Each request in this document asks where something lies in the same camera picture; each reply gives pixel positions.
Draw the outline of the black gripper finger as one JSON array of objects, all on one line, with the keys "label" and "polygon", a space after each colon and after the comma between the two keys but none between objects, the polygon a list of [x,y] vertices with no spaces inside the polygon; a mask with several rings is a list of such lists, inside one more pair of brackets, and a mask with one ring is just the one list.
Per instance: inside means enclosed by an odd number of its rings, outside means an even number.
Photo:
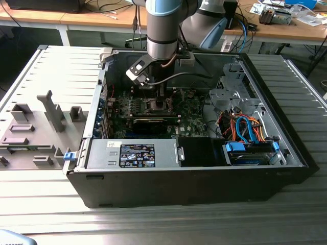
[{"label": "black gripper finger", "polygon": [[156,100],[158,102],[163,102],[166,99],[165,92],[167,89],[166,83],[161,83],[159,85],[156,85]]}]

